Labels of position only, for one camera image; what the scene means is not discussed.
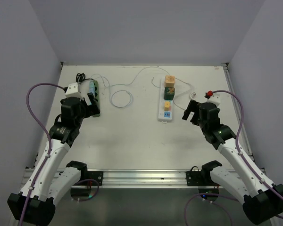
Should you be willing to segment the green power strip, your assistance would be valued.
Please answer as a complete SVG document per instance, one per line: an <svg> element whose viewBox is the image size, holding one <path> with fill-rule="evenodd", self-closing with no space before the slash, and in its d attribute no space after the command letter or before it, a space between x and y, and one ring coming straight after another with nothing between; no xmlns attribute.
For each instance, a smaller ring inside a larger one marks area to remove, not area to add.
<svg viewBox="0 0 283 226"><path fill-rule="evenodd" d="M93 93L95 100L97 102L97 105L100 109L100 95L99 95L99 84L96 80L90 80L90 81L94 81L94 85L95 85L95 92Z"/></svg>

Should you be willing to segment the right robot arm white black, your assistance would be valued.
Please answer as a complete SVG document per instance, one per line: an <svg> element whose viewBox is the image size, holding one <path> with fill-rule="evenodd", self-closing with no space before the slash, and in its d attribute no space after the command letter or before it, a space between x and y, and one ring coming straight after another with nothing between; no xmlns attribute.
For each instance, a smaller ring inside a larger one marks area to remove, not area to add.
<svg viewBox="0 0 283 226"><path fill-rule="evenodd" d="M219 111L214 103L191 100L182 119L193 113L191 123L200 127L206 141L229 161L238 177L211 161L202 166L201 181L221 185L242 205L247 218L259 225L283 213L283 185L276 185L257 167L235 133L220 122Z"/></svg>

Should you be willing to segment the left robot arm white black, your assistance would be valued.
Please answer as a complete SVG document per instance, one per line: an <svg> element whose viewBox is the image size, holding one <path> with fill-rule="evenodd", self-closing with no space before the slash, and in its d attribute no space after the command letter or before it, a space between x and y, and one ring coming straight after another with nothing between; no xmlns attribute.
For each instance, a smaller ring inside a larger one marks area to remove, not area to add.
<svg viewBox="0 0 283 226"><path fill-rule="evenodd" d="M90 104L80 97L67 97L60 101L61 113L50 128L50 139L36 168L20 192L10 194L7 203L19 225L24 222L36 226L49 225L56 206L71 186L88 181L87 165L75 161L67 165L58 179L54 179L61 161L79 135L83 120L100 113L93 93L87 96Z"/></svg>

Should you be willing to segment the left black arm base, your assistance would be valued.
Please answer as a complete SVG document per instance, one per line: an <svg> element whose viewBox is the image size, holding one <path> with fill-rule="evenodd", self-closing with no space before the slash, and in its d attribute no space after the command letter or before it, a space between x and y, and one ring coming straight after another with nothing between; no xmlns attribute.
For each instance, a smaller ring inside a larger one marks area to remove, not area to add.
<svg viewBox="0 0 283 226"><path fill-rule="evenodd" d="M83 176L83 179L93 179L95 181L97 181L99 183L99 186L102 186L102 181L103 181L103 171L99 171L99 170L91 170L91 171L88 171L87 174L85 176ZM89 182L83 182L81 183L80 185L83 185L83 186L96 186L95 183L89 181Z"/></svg>

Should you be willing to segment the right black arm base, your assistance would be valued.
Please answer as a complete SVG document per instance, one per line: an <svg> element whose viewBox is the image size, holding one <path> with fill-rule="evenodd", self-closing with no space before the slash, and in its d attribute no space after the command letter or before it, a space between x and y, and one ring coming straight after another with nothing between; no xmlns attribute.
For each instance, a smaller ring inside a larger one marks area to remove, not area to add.
<svg viewBox="0 0 283 226"><path fill-rule="evenodd" d="M203 177L198 166L193 166L185 172L187 186L216 186L216 183L209 181Z"/></svg>

